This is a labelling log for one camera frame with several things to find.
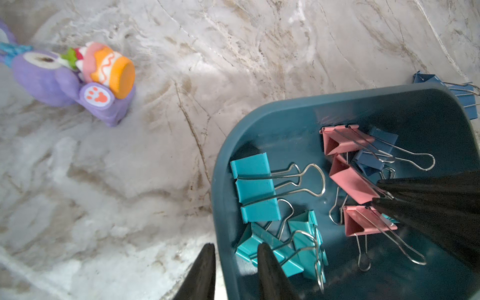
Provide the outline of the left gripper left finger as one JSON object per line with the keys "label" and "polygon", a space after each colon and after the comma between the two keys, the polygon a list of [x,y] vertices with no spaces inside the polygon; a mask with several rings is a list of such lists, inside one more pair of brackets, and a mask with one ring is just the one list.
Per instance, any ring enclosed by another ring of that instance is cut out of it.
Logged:
{"label": "left gripper left finger", "polygon": [[213,300],[216,284],[215,245],[202,247],[174,300]]}

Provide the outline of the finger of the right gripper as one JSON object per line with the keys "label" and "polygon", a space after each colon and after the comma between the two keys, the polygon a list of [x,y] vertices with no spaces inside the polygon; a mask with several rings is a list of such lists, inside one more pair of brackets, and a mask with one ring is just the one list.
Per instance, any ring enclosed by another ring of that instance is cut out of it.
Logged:
{"label": "finger of the right gripper", "polygon": [[439,199],[374,198],[379,212],[408,225],[464,263],[480,270],[480,199],[476,196]]}
{"label": "finger of the right gripper", "polygon": [[480,198],[480,172],[440,177],[382,179],[377,187],[405,201],[467,201]]}

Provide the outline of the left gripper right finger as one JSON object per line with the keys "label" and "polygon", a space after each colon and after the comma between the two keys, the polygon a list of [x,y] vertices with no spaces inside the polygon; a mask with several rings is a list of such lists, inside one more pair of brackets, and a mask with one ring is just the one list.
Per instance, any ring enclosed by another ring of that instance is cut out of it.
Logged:
{"label": "left gripper right finger", "polygon": [[257,249],[259,295],[261,300],[299,300],[276,259],[272,249],[265,242]]}

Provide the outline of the teal plastic storage box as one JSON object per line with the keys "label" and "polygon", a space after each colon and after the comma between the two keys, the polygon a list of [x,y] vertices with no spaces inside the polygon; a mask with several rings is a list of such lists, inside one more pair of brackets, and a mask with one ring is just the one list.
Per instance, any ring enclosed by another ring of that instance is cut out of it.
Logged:
{"label": "teal plastic storage box", "polygon": [[[387,237],[368,236],[371,269],[360,271],[355,237],[347,237],[343,206],[356,202],[330,178],[333,156],[326,156],[320,129],[358,125],[367,134],[376,127],[398,135],[396,145],[436,159],[430,171],[397,162],[366,176],[353,162],[359,151],[342,155],[347,163],[377,187],[380,180],[425,178],[480,171],[480,156],[470,119],[447,88],[435,83],[409,84],[344,92],[261,106],[243,118],[224,142],[216,161],[211,202],[217,248],[227,296],[231,300],[260,298],[258,246],[267,243],[304,300],[477,300],[480,271],[464,263],[412,227],[380,212],[397,226],[402,240],[425,256],[427,265],[412,263]],[[279,203],[282,219],[244,223],[230,162],[266,153],[272,171],[296,163],[301,169],[318,165],[326,176],[326,192],[286,196]],[[324,293],[303,276],[288,221],[313,210],[324,241],[328,266]]]}

